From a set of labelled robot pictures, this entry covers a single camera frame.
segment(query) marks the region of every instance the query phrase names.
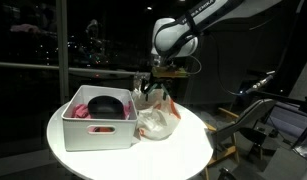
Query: plastic bin handle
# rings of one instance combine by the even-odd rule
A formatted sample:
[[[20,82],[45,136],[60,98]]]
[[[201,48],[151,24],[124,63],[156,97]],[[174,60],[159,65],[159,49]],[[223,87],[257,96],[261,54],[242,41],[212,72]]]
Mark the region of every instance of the plastic bin handle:
[[[114,134],[115,126],[112,125],[90,125],[87,128],[89,134]]]

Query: white plastic bin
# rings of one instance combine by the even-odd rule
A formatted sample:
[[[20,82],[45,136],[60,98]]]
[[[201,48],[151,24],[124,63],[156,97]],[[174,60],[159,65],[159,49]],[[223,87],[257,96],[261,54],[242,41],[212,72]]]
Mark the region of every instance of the white plastic bin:
[[[129,118],[127,120],[71,118],[76,105],[87,105],[91,99],[101,95],[115,97],[123,105],[131,102]],[[137,113],[129,90],[83,85],[64,110],[62,119],[67,151],[122,149],[131,146],[137,124]],[[89,128],[95,127],[112,127],[115,130],[113,132],[89,132]]]

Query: glass window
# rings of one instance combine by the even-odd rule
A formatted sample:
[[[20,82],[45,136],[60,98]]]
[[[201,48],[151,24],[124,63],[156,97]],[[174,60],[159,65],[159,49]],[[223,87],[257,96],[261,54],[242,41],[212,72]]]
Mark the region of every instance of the glass window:
[[[59,72],[47,69],[58,64],[55,9],[55,1],[0,0],[0,158],[48,148],[60,105]]]
[[[150,72],[156,20],[177,18],[191,5],[193,1],[68,1],[69,66]],[[70,72],[69,79],[70,96],[82,84],[133,90],[133,75]]]

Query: black chair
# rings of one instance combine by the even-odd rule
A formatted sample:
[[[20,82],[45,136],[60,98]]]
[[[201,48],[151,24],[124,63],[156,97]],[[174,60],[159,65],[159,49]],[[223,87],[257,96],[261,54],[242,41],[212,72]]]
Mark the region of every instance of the black chair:
[[[207,124],[208,127],[208,138],[210,139],[210,142],[212,143],[212,147],[214,149],[214,154],[212,159],[210,160],[209,164],[205,167],[205,173],[206,173],[206,179],[208,179],[208,166],[211,166],[212,164],[216,163],[218,160],[223,159],[224,157],[227,157],[230,154],[236,154],[237,148],[235,147],[235,137],[233,138],[233,150],[230,151],[230,149],[225,149],[224,152],[221,152],[220,155],[217,154],[217,145],[221,145],[220,143],[226,140],[229,137],[234,136],[234,133],[243,129],[245,125],[248,123],[255,121],[257,119],[260,119],[263,117],[272,107],[275,105],[275,101],[271,99],[261,99],[253,103],[250,107],[248,107],[243,113],[240,114],[240,116],[236,116],[235,123],[230,124],[224,128],[216,129],[212,127],[211,125]]]

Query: floor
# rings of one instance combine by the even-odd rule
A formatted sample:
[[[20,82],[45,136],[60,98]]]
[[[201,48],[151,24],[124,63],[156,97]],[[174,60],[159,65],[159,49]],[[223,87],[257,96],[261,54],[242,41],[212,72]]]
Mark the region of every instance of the floor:
[[[203,111],[195,111],[195,113],[203,120],[208,120],[209,114]],[[271,127],[259,123],[257,127],[265,128],[265,133],[269,133],[271,131]],[[265,180],[265,179],[276,179],[271,175],[271,177],[265,177],[266,168],[269,166],[272,156],[264,156],[263,160],[259,160],[256,154],[251,154],[249,158],[247,158],[247,154],[252,147],[252,143],[245,139],[240,133],[236,134],[237,136],[237,147],[240,154],[240,163],[237,164],[233,157],[225,159],[211,167],[208,168],[209,171],[209,178],[210,180],[216,180],[220,172],[219,170],[223,167],[227,168],[231,171],[234,176],[238,180]],[[290,141],[294,141],[292,137],[288,137],[287,135],[283,134],[285,138],[288,138]],[[268,142],[266,145],[269,148],[283,148],[290,151],[290,145],[285,144],[282,142],[283,138],[279,135],[277,138],[273,139],[275,143],[274,145]],[[27,142],[24,140],[19,142],[19,146],[21,144],[27,143],[41,143],[40,139],[29,139]],[[284,152],[279,154],[279,157],[285,157],[286,155]],[[284,167],[284,169],[280,169],[281,171],[285,171],[286,169],[292,169],[293,167],[300,166],[299,161],[295,161],[294,163],[290,163]],[[299,171],[298,176],[300,177],[303,171]],[[9,156],[5,158],[0,158],[0,180],[78,180],[79,177],[75,176],[74,174],[70,173],[68,170],[63,168],[53,157],[52,153],[49,149],[45,148],[42,150],[37,150],[30,153]],[[204,171],[198,173],[196,176],[192,177],[191,180],[203,180],[205,179]]]

